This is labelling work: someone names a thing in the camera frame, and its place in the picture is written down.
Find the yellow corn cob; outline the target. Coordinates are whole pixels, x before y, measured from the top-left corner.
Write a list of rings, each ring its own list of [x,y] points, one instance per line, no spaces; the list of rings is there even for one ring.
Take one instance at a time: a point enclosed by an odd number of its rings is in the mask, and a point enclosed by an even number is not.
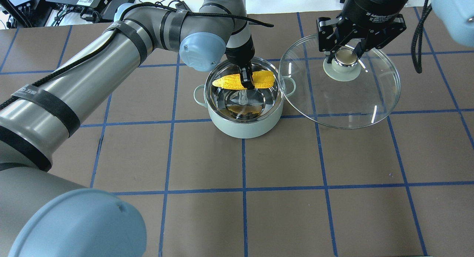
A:
[[[240,74],[230,74],[212,80],[212,86],[227,90],[246,90],[253,86],[256,89],[267,89],[274,86],[275,76],[272,71],[254,71],[251,79],[242,80]]]

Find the pale green cooking pot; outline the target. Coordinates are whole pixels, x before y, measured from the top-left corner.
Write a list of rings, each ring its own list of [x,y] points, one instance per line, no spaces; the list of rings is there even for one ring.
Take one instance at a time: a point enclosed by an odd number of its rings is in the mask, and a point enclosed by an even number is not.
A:
[[[194,90],[194,100],[206,107],[213,124],[225,134],[240,138],[255,138],[269,132],[279,121],[283,102],[296,90],[290,77],[278,78],[274,65],[263,58],[251,60],[253,77],[268,73],[274,81],[270,88],[231,90],[214,85],[215,80],[238,74],[237,66],[229,61],[220,62],[208,75],[206,82]]]

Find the glass pot lid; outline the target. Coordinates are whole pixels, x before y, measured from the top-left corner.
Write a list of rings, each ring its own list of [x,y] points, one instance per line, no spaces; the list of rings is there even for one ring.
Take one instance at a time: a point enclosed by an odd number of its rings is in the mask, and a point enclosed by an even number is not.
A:
[[[319,51],[318,36],[296,41],[280,58],[283,96],[299,114],[320,125],[360,129],[384,120],[401,95],[400,75],[389,57],[372,49],[358,57],[358,39]]]

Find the brown paper table mat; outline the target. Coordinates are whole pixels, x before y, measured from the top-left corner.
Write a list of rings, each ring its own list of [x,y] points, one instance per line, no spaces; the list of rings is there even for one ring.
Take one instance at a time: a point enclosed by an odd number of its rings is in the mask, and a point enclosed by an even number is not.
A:
[[[256,57],[279,68],[337,11],[252,15]],[[1,101],[111,25],[1,31]],[[473,49],[432,15],[422,73],[405,32],[382,49],[401,95],[384,120],[320,125],[286,101],[277,124],[231,137],[194,100],[209,73],[155,49],[52,155],[50,174],[133,205],[153,257],[472,257]]]

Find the black electronics box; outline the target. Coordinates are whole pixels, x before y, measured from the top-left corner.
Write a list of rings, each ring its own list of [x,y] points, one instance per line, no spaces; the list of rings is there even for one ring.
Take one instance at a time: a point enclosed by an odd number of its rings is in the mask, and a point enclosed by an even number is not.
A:
[[[114,20],[114,15],[122,4],[134,4],[136,0],[46,0],[52,7],[67,13],[78,13],[87,22],[106,23]]]

